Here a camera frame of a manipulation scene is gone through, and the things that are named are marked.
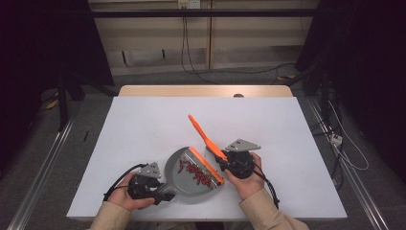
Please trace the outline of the black curtain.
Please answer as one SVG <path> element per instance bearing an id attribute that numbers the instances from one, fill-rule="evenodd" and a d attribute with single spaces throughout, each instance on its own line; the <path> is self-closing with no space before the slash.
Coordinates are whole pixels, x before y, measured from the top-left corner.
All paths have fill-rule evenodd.
<path id="1" fill-rule="evenodd" d="M 316 60 L 338 23 L 345 42 L 329 56 L 329 75 L 360 129 L 382 160 L 406 182 L 406 0 L 320 0 L 297 60 L 300 71 Z"/>

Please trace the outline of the grey brush with orange handle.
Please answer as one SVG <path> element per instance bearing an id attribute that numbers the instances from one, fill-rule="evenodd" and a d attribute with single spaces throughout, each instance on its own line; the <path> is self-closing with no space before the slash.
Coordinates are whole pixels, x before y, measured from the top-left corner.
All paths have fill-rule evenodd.
<path id="1" fill-rule="evenodd" d="M 202 127 L 199 125 L 199 123 L 194 119 L 194 117 L 189 114 L 188 115 L 189 120 L 191 121 L 193 127 L 195 130 L 198 132 L 200 137 L 203 139 L 203 142 L 205 143 L 206 147 L 209 149 L 209 151 L 212 154 L 216 154 L 220 156 L 224 161 L 228 161 L 227 156 L 222 152 L 222 150 L 206 135 Z"/>

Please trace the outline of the aluminium floor rail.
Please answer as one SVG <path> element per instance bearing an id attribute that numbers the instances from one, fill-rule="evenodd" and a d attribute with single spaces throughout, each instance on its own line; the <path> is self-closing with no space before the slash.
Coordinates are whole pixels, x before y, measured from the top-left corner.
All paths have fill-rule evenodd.
<path id="1" fill-rule="evenodd" d="M 22 202 L 14 214 L 11 223 L 7 230 L 25 230 L 25 227 L 30 219 L 36 203 L 44 189 L 45 183 L 51 174 L 52 169 L 57 161 L 57 158 L 66 142 L 67 137 L 72 129 L 75 119 L 70 118 L 64 127 L 56 134 L 56 138 L 47 152 L 46 158 L 41 165 L 39 172 L 34 178 L 34 182 L 24 196 Z"/>
<path id="2" fill-rule="evenodd" d="M 337 162 L 340 164 L 343 174 L 346 176 L 364 212 L 366 213 L 367 218 L 372 224 L 372 228 L 374 230 L 389 230 L 389 226 L 383 218 L 379 208 L 377 207 L 371 194 L 367 190 L 367 187 L 362 182 L 361 177 L 358 175 L 358 172 L 361 172 L 362 169 L 359 167 L 355 167 L 350 162 L 343 149 L 339 150 L 338 147 L 332 145 L 329 142 L 330 135 L 328 135 L 327 132 L 330 131 L 331 133 L 333 133 L 332 127 L 324 122 L 321 114 L 321 107 L 318 105 L 317 101 L 315 99 L 307 99 L 306 101 L 309 104 L 315 118 L 319 122 L 319 127 L 325 134 L 327 142 L 332 147 L 332 151 L 337 158 Z"/>

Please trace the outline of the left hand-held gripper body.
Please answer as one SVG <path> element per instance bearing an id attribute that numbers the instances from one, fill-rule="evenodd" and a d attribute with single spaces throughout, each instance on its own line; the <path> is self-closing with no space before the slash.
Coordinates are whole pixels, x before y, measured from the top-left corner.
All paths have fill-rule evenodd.
<path id="1" fill-rule="evenodd" d="M 127 192 L 133 199 L 142 199 L 159 195 L 156 189 L 149 188 L 151 178 L 161 178 L 161 173 L 156 162 L 143 166 L 137 170 L 136 174 L 130 179 Z"/>

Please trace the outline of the white table cover sheet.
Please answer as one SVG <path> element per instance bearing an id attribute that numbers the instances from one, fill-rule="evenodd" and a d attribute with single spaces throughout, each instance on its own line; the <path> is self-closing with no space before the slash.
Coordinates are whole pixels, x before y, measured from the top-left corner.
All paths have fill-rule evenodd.
<path id="1" fill-rule="evenodd" d="M 259 145 L 262 169 L 276 190 L 283 213 L 303 220 L 346 217 L 294 97 L 115 98 L 68 217 L 92 219 L 103 194 L 137 164 L 164 165 L 174 152 L 188 146 L 212 161 L 194 123 L 220 148 L 236 139 Z"/>

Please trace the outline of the person's right hand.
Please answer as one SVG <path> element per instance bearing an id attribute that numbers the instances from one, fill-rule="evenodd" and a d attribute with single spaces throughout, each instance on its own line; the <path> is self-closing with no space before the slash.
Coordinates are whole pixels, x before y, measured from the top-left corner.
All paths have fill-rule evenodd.
<path id="1" fill-rule="evenodd" d="M 235 177 L 229 170 L 226 170 L 225 174 L 227 179 L 235 186 L 242 200 L 247 199 L 264 188 L 264 180 L 257 174 L 253 173 L 245 179 Z"/>

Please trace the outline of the black horizontal bar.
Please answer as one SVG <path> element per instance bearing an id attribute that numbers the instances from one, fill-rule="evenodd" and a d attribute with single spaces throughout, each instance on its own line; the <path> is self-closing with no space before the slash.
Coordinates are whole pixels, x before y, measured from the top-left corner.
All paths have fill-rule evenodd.
<path id="1" fill-rule="evenodd" d="M 302 17 L 319 14 L 314 9 L 276 9 L 276 10 L 137 10 L 137 11 L 92 11 L 98 18 L 127 17 Z"/>

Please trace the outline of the red kidney beans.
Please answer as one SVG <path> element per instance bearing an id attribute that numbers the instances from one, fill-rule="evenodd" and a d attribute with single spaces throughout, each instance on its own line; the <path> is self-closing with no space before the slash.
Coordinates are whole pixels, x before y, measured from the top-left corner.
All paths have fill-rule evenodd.
<path id="1" fill-rule="evenodd" d="M 210 187 L 212 184 L 212 180 L 195 164 L 188 160 L 180 160 L 179 161 L 179 169 L 178 173 L 185 171 L 187 173 L 192 174 L 192 179 L 196 182 L 197 185 L 205 185 Z"/>

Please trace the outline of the person's left hand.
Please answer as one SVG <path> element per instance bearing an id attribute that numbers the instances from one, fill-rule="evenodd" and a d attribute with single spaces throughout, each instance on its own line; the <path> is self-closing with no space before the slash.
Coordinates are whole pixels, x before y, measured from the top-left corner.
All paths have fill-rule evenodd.
<path id="1" fill-rule="evenodd" d="M 135 175 L 135 172 L 130 172 L 124 177 L 124 179 L 119 183 L 117 188 L 112 192 L 108 202 L 118 205 L 129 212 L 135 210 L 145 209 L 154 204 L 155 199 L 152 197 L 133 199 L 127 192 L 127 186 L 130 179 Z"/>

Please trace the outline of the grey dustpan with orange lip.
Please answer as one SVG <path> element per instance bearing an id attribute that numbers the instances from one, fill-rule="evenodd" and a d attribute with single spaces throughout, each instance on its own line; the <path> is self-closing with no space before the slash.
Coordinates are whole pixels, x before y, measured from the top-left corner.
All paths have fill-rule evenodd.
<path id="1" fill-rule="evenodd" d="M 192 179 L 191 173 L 185 171 L 178 173 L 180 160 L 188 160 L 197 165 L 212 180 L 211 186 L 197 185 Z M 166 182 L 163 186 L 156 189 L 156 192 L 160 195 L 170 193 L 176 196 L 203 196 L 225 183 L 225 179 L 193 147 L 184 147 L 177 150 L 168 159 L 164 169 L 164 176 Z"/>

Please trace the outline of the black stand leg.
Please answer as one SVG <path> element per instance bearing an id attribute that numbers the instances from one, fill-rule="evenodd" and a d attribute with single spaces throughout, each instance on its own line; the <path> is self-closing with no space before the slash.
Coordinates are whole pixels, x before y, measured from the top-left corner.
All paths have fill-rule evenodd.
<path id="1" fill-rule="evenodd" d="M 62 131 L 69 120 L 68 104 L 66 100 L 66 89 L 63 74 L 60 73 L 57 79 L 57 95 L 59 104 L 59 131 Z"/>

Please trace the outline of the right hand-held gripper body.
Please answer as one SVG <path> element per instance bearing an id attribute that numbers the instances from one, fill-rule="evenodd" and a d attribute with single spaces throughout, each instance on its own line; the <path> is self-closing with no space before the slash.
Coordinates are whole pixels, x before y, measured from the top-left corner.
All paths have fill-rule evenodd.
<path id="1" fill-rule="evenodd" d="M 255 168 L 254 160 L 250 151 L 260 149 L 261 146 L 258 144 L 243 139 L 236 139 L 223 151 L 228 160 L 226 168 L 233 176 L 239 179 L 250 177 Z"/>

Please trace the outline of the white wall socket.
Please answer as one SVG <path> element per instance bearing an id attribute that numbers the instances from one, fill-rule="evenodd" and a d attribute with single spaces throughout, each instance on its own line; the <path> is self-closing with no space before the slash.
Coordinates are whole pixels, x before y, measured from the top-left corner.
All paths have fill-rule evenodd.
<path id="1" fill-rule="evenodd" d="M 178 0 L 178 8 L 183 10 L 197 10 L 201 8 L 200 0 Z"/>

